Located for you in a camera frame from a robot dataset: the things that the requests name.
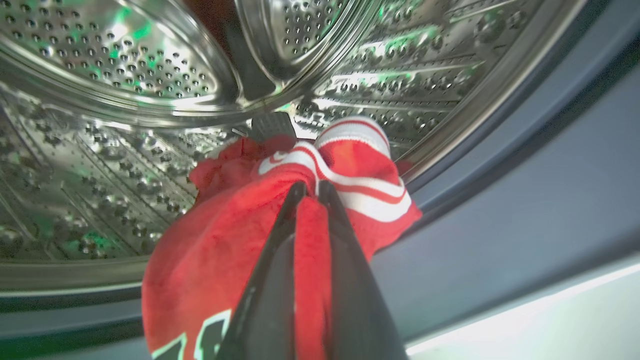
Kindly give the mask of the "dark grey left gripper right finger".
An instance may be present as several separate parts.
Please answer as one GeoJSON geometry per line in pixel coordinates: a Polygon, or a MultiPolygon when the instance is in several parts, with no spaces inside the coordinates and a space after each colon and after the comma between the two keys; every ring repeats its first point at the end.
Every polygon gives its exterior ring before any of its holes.
{"type": "Polygon", "coordinates": [[[332,360],[407,360],[386,301],[334,185],[323,180],[331,250],[332,360]]]}

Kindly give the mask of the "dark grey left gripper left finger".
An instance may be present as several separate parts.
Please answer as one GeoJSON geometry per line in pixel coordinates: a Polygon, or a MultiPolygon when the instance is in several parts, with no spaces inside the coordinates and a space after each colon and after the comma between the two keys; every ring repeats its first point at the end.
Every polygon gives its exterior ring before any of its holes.
{"type": "Polygon", "coordinates": [[[294,360],[294,242],[297,207],[307,194],[295,182],[238,302],[217,353],[218,360],[294,360]]]}

